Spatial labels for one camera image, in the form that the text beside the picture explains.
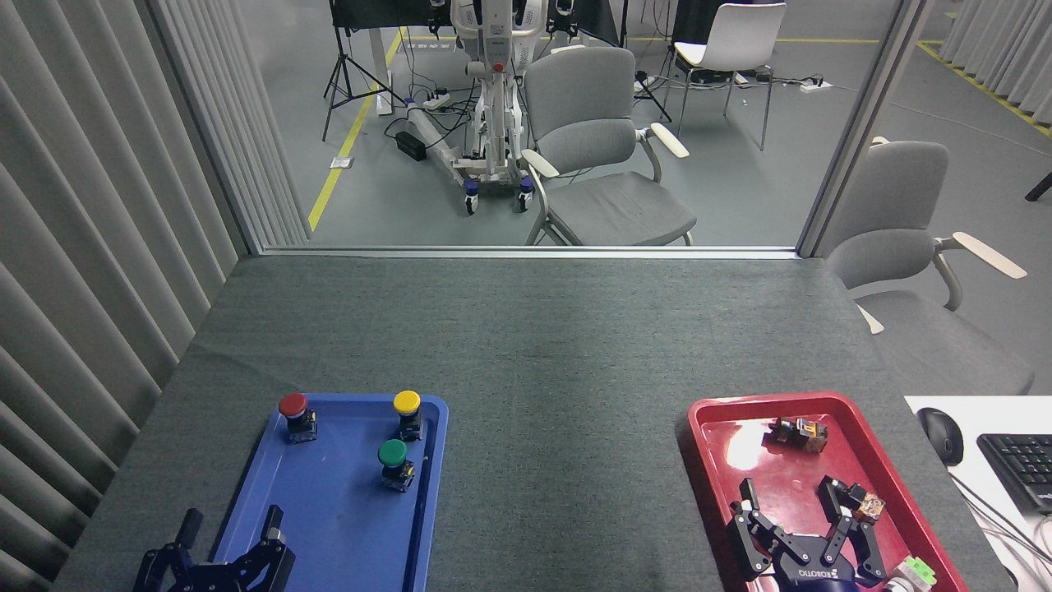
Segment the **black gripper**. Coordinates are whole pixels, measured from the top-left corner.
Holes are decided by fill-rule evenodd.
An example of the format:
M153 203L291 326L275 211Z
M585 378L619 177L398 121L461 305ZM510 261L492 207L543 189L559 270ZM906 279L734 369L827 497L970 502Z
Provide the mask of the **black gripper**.
M730 503L730 543L741 577L753 581L773 566L781 591L858 591L859 581L874 587L886 580L875 525L884 501L859 483L848 486L826 475L818 499L830 529L825 539L814 534L789 535L760 512L753 479L741 479L741 501ZM856 569L841 554L849 540Z
M176 538L144 553L132 591L161 591L168 576L165 591L285 591L296 555L279 528L283 517L278 505L268 506L258 542L237 562L196 565L191 549L203 514L188 509Z

